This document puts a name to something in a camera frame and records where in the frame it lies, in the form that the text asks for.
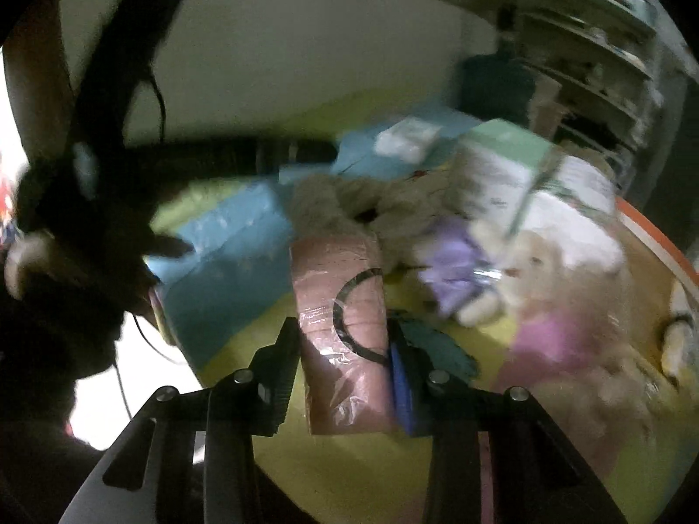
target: black handle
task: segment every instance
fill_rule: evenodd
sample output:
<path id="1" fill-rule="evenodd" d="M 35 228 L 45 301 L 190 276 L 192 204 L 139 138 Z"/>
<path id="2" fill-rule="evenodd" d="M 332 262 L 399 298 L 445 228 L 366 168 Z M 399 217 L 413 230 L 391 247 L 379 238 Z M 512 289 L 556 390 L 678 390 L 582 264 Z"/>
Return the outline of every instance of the black handle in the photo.
<path id="1" fill-rule="evenodd" d="M 125 179 L 162 186 L 195 179 L 275 175 L 291 163 L 332 163 L 333 141 L 264 134 L 229 134 L 168 139 L 127 149 Z"/>
<path id="2" fill-rule="evenodd" d="M 122 0 L 80 83 L 69 145 L 85 139 L 98 157 L 124 147 L 121 131 L 137 85 L 182 0 Z"/>
<path id="3" fill-rule="evenodd" d="M 424 524 L 480 524 L 478 423 L 441 420 L 433 426 Z"/>
<path id="4" fill-rule="evenodd" d="M 262 524 L 250 435 L 249 400 L 256 390 L 253 371 L 230 374 L 212 390 L 204 457 L 205 524 Z"/>
<path id="5" fill-rule="evenodd" d="M 196 405 L 207 390 L 188 395 Z M 156 390 L 104 453 L 59 524 L 178 523 L 190 487 L 196 424 L 176 388 Z"/>
<path id="6" fill-rule="evenodd" d="M 626 524 L 606 488 L 543 407 L 520 387 L 489 430 L 501 524 Z"/>

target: plush toy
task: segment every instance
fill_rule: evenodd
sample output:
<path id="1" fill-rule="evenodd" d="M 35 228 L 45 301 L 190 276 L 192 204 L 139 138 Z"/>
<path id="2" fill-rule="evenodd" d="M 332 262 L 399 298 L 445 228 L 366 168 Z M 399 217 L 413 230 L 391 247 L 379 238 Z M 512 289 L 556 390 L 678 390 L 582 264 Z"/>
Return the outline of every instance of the plush toy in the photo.
<path id="1" fill-rule="evenodd" d="M 488 221 L 440 218 L 415 245 L 417 278 L 442 317 L 464 327 L 496 317 L 503 309 L 518 319 L 546 311 L 561 273 L 558 248 L 523 231 L 509 243 Z"/>
<path id="2" fill-rule="evenodd" d="M 495 391 L 591 368 L 609 348 L 628 341 L 618 274 L 592 264 L 567 269 L 556 246 L 529 231 L 513 244 L 498 290 L 518 329 Z"/>
<path id="3" fill-rule="evenodd" d="M 610 346 L 589 369 L 530 389 L 600 477 L 632 433 L 652 443 L 655 419 L 678 408 L 672 385 L 625 343 Z"/>
<path id="4" fill-rule="evenodd" d="M 445 213 L 448 174 L 439 169 L 380 181 L 311 175 L 296 184 L 289 218 L 300 237 L 360 234 L 376 238 L 385 274 L 415 264 L 413 248 Z"/>
<path id="5" fill-rule="evenodd" d="M 670 320 L 661 334 L 663 374 L 672 381 L 690 409 L 699 405 L 699 332 L 695 312 L 682 283 L 675 280 Z"/>

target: person's hand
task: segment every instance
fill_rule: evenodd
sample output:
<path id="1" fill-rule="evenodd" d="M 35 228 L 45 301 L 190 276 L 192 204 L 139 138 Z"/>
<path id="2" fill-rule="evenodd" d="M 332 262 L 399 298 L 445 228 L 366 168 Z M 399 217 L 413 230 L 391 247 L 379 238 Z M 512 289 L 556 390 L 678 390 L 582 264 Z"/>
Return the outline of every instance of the person's hand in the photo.
<path id="1" fill-rule="evenodd" d="M 127 219 L 114 221 L 114 227 L 120 225 L 128 228 Z M 149 290 L 157 278 L 143 255 L 177 257 L 191 248 L 180 239 L 152 232 L 142 232 L 140 238 L 127 239 L 123 234 L 107 238 L 104 269 L 46 231 L 17 240 L 6 256 L 9 295 L 31 310 L 38 328 L 64 340 L 77 377 L 96 374 L 113 363 L 114 341 L 125 311 L 152 321 Z"/>

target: person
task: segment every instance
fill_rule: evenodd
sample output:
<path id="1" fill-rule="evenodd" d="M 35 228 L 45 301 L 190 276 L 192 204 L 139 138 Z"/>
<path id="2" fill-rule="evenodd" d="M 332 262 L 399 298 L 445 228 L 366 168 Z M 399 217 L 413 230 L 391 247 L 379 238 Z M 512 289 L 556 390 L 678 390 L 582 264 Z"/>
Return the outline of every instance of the person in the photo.
<path id="1" fill-rule="evenodd" d="M 157 248 L 154 238 L 152 247 Z M 165 242 L 173 245 L 172 238 Z M 5 280 L 0 282 L 3 524 L 56 524 L 102 455 L 69 435 L 66 425 L 76 381 L 114 363 L 124 313 L 136 310 L 128 304 L 145 301 L 156 281 L 138 250 L 121 259 L 142 265 L 126 267 L 112 278 L 135 294 L 123 304 L 104 295 L 93 268 L 46 231 L 27 234 L 0 250 Z M 315 522 L 262 471 L 258 482 L 265 522 Z M 183 520 L 187 524 L 203 521 L 201 482 L 196 480 L 192 498 Z"/>

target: white shelving unit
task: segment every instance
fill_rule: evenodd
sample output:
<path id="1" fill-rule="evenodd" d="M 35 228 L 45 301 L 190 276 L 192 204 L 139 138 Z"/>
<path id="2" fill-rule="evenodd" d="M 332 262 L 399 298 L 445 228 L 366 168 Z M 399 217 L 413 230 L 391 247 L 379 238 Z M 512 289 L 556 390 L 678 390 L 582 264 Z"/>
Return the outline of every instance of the white shelving unit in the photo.
<path id="1" fill-rule="evenodd" d="M 606 126 L 618 142 L 605 147 L 566 124 L 561 135 L 601 153 L 647 145 L 661 48 L 652 25 L 616 0 L 524 0 L 518 24 L 523 62 L 560 82 L 558 102 Z"/>

